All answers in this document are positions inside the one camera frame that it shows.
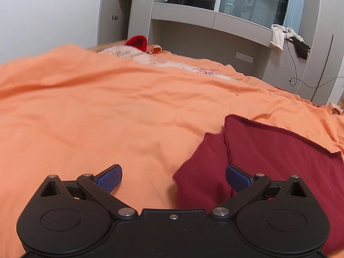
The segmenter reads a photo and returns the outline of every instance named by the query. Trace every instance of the black cloth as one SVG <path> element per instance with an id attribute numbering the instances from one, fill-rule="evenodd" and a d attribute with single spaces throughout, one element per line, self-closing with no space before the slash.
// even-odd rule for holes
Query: black cloth
<path id="1" fill-rule="evenodd" d="M 167 0 L 166 3 L 181 5 L 182 1 L 181 0 Z"/>
<path id="2" fill-rule="evenodd" d="M 303 58 L 305 60 L 307 60 L 308 58 L 308 50 L 311 49 L 308 45 L 306 45 L 305 43 L 301 42 L 300 40 L 298 40 L 295 37 L 291 38 L 293 40 L 293 44 L 296 50 L 296 54 L 299 58 Z"/>

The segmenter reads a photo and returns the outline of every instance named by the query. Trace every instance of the black cable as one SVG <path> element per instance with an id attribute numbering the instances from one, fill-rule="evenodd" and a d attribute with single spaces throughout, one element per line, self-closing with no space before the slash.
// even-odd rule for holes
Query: black cable
<path id="1" fill-rule="evenodd" d="M 319 88 L 319 84 L 320 84 L 320 82 L 321 82 L 321 79 L 322 79 L 322 76 L 323 76 L 323 74 L 324 74 L 324 71 L 325 71 L 325 68 L 326 68 L 326 65 L 327 65 L 327 60 L 329 59 L 330 52 L 331 52 L 331 48 L 332 48 L 333 37 L 334 37 L 334 35 L 332 34 L 332 39 L 331 39 L 330 49 L 329 49 L 329 52 L 327 53 L 327 58 L 326 58 L 325 66 L 324 66 L 323 72 L 321 73 L 321 77 L 320 77 L 320 79 L 319 79 L 318 85 L 316 86 L 316 89 L 315 89 L 315 92 L 314 92 L 314 94 L 313 94 L 313 96 L 312 96 L 312 99 L 311 99 L 311 101 L 313 101 L 313 99 L 314 99 L 315 93 L 316 93 L 316 91 L 317 91 L 317 90 L 318 90 L 318 88 Z"/>
<path id="2" fill-rule="evenodd" d="M 333 79 L 330 79 L 329 81 L 327 81 L 327 82 L 325 82 L 324 84 L 321 84 L 321 85 L 319 85 L 319 86 L 317 86 L 317 87 L 309 86 L 307 83 L 305 83 L 304 81 L 302 81 L 302 80 L 300 80 L 300 79 L 298 79 L 298 78 L 291 78 L 290 80 L 296 79 L 296 81 L 302 82 L 302 83 L 303 83 L 304 85 L 306 85 L 308 88 L 317 89 L 317 88 L 319 88 L 319 87 L 322 87 L 322 86 L 328 84 L 329 82 L 331 82 L 332 80 L 337 79 L 337 78 L 344 78 L 344 76 L 334 77 Z"/>
<path id="3" fill-rule="evenodd" d="M 333 42 L 333 37 L 334 37 L 334 36 L 332 35 L 331 45 L 330 45 L 330 49 L 329 49 L 329 54 L 327 55 L 327 58 L 326 58 L 325 67 L 326 67 L 326 64 L 327 64 L 327 60 L 329 59 L 330 50 L 331 50 L 332 42 Z M 291 78 L 291 79 L 289 80 L 290 86 L 294 87 L 294 86 L 296 85 L 297 81 L 299 81 L 299 82 L 302 82 L 304 85 L 306 85 L 308 88 L 311 88 L 311 89 L 318 89 L 319 87 L 322 87 L 322 86 L 324 86 L 324 85 L 330 83 L 330 82 L 331 82 L 332 80 L 334 80 L 334 79 L 337 79 L 337 78 L 344 78 L 344 76 L 334 77 L 334 78 L 328 80 L 327 82 L 325 82 L 324 84 L 319 85 L 319 84 L 320 84 L 320 81 L 321 81 L 321 78 L 322 78 L 322 75 L 324 74 L 324 71 L 325 71 L 325 67 L 324 67 L 324 70 L 323 70 L 323 72 L 322 72 L 322 74 L 321 74 L 321 77 L 320 77 L 320 80 L 319 80 L 318 85 L 317 85 L 316 87 L 309 86 L 309 85 L 308 85 L 307 83 L 305 83 L 303 80 L 298 79 L 298 74 L 297 74 L 297 70 L 296 70 L 296 65 L 295 65 L 293 56 L 291 55 L 291 52 L 290 52 L 290 50 L 289 50 L 288 40 L 287 40 L 287 47 L 288 47 L 288 51 L 289 51 L 291 60 L 293 60 L 293 63 L 294 63 L 295 75 L 296 75 L 294 78 Z M 294 84 L 294 85 L 291 84 L 291 80 L 292 80 L 292 79 L 295 79 L 295 84 Z"/>
<path id="4" fill-rule="evenodd" d="M 297 72 L 297 70 L 296 70 L 296 64 L 295 64 L 295 62 L 294 62 L 294 59 L 293 59 L 293 56 L 291 55 L 291 52 L 290 52 L 290 50 L 289 50 L 288 38 L 287 38 L 287 32 L 286 32 L 286 41 L 287 41 L 287 47 L 288 47 L 288 51 L 289 51 L 289 54 L 290 54 L 291 60 L 293 60 L 294 67 L 295 67 L 295 78 L 296 78 L 296 79 L 298 79 L 298 72 Z M 294 84 L 294 85 L 292 85 L 292 84 L 291 84 L 291 80 L 292 80 L 292 79 L 293 79 L 293 78 L 291 78 L 291 79 L 289 80 L 289 84 L 290 84 L 290 86 L 291 86 L 291 87 L 294 87 L 294 86 L 296 85 L 296 83 L 297 83 L 297 80 L 295 81 L 295 84 Z"/>

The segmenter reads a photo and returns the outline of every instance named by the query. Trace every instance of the bed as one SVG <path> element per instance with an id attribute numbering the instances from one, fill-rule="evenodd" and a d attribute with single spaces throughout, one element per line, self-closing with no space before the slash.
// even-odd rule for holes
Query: bed
<path id="1" fill-rule="evenodd" d="M 344 116 L 332 105 L 314 106 L 230 65 L 167 51 L 62 46 L 0 66 L 0 98 L 4 258 L 24 253 L 16 221 L 49 174 L 74 180 L 118 163 L 123 181 L 113 195 L 138 211 L 175 208 L 172 175 L 228 114 L 344 152 Z"/>

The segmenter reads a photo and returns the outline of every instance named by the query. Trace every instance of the wall switch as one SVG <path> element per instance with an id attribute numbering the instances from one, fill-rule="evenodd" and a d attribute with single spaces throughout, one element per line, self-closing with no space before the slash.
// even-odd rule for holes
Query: wall switch
<path id="1" fill-rule="evenodd" d="M 238 59 L 240 59 L 240 60 L 244 60 L 244 61 L 249 62 L 249 63 L 251 63 L 251 64 L 253 63 L 253 60 L 254 60 L 253 57 L 248 56 L 248 55 L 246 55 L 246 54 L 242 54 L 242 53 L 240 53 L 240 52 L 237 52 L 235 58 L 238 58 Z"/>

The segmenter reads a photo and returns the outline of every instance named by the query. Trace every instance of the blue finger pad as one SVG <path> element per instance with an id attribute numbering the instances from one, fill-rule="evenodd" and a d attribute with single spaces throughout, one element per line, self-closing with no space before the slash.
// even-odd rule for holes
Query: blue finger pad
<path id="1" fill-rule="evenodd" d="M 244 176 L 231 166 L 226 168 L 226 180 L 228 184 L 237 192 L 244 190 L 252 184 L 251 179 Z"/>
<path id="2" fill-rule="evenodd" d="M 117 166 L 99 177 L 97 179 L 97 185 L 103 188 L 106 192 L 110 193 L 118 184 L 121 183 L 122 175 L 123 173 L 121 166 Z"/>

